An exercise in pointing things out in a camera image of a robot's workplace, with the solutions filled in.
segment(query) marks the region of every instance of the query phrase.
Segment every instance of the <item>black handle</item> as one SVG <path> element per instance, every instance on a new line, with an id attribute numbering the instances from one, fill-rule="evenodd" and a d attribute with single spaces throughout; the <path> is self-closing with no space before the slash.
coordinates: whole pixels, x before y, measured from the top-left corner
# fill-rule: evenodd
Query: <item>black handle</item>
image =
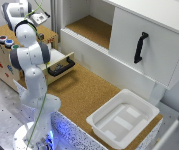
<path id="1" fill-rule="evenodd" d="M 67 66 L 56 70 L 56 71 L 52 71 L 50 68 L 48 68 L 48 73 L 53 76 L 56 77 L 58 75 L 60 75 L 61 73 L 65 72 L 66 70 L 72 68 L 75 65 L 75 62 L 73 60 L 70 59 L 70 57 L 67 57 L 67 62 L 69 63 Z"/>
<path id="2" fill-rule="evenodd" d="M 139 41 L 138 41 L 138 45 L 137 45 L 137 49 L 136 49 L 136 54 L 134 57 L 134 63 L 137 64 L 138 62 L 140 62 L 142 60 L 142 57 L 140 57 L 140 53 L 142 50 L 142 46 L 143 46 L 143 40 L 146 39 L 149 35 L 145 32 L 142 33 L 142 36 L 140 37 Z"/>

